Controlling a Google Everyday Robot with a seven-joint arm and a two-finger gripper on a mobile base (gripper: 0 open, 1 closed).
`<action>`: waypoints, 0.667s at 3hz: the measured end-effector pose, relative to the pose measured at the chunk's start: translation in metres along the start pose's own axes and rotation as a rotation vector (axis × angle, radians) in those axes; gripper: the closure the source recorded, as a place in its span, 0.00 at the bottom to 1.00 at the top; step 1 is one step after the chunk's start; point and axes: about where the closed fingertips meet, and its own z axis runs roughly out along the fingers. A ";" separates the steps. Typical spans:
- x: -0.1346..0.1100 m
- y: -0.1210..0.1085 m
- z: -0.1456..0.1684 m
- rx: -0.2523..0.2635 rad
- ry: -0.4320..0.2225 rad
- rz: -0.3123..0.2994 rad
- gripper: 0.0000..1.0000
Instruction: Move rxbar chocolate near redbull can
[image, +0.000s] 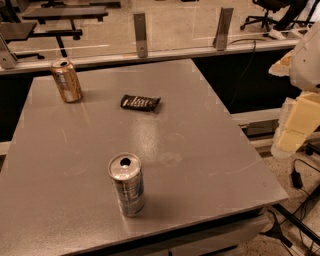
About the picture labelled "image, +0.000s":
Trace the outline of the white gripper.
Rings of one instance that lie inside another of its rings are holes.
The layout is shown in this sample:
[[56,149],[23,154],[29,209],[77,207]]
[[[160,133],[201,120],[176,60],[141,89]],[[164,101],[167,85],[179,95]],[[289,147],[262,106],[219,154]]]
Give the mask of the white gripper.
[[[277,77],[290,75],[293,51],[272,64],[269,73]],[[289,158],[304,144],[306,137],[320,126],[320,95],[302,92],[295,100],[286,121],[286,132],[277,128],[273,137],[271,154],[276,158]]]

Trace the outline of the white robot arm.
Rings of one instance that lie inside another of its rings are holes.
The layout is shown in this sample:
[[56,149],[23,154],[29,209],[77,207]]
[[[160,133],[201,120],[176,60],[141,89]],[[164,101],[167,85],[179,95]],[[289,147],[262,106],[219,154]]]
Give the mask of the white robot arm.
[[274,63],[269,73],[288,76],[301,90],[295,99],[286,98],[273,137],[271,154],[293,155],[320,126],[320,22],[317,21],[295,48]]

